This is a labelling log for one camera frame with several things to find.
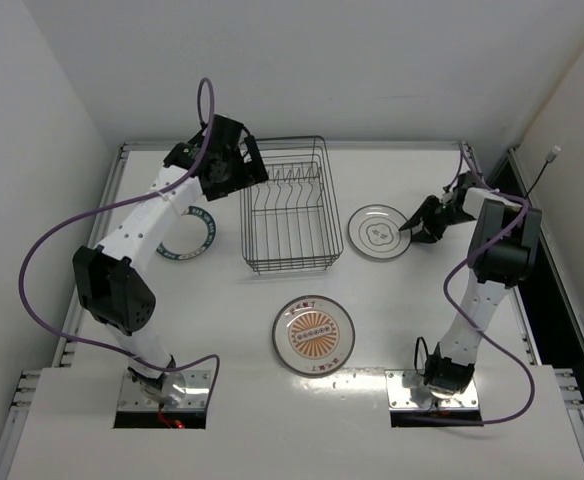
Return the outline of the orange sunburst plate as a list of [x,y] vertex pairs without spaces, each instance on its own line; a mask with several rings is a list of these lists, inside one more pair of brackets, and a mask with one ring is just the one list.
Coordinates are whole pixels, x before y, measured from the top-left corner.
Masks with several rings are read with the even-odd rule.
[[304,295],[285,304],[274,318],[271,342],[278,361],[306,378],[343,368],[356,344],[354,322],[338,302]]

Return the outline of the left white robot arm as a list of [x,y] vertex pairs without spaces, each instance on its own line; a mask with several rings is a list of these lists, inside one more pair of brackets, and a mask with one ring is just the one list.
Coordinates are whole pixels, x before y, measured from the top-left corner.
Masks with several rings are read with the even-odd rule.
[[199,198],[214,201],[267,181],[256,140],[241,122],[222,115],[165,157],[142,200],[95,247],[72,263],[83,309],[104,325],[129,358],[131,378],[152,400],[176,406],[186,380],[151,324],[156,297],[143,279],[171,227]]

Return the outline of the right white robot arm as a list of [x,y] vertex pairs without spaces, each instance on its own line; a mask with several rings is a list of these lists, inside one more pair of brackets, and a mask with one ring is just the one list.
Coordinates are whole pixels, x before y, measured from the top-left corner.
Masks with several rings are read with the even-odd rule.
[[506,295],[534,266],[542,213],[524,200],[479,187],[459,187],[439,199],[430,195],[401,227],[414,243],[433,244],[449,226],[475,221],[468,256],[453,269],[469,272],[456,316],[425,362],[431,390],[462,393],[473,379],[478,348]]

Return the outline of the white plate grey flower pattern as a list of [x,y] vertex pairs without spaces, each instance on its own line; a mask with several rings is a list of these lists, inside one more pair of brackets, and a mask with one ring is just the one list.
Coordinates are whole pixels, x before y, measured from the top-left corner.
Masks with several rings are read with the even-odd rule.
[[399,210],[370,204],[356,210],[348,220],[347,234],[353,248],[372,260],[392,260],[407,252],[411,232],[401,230],[407,217]]

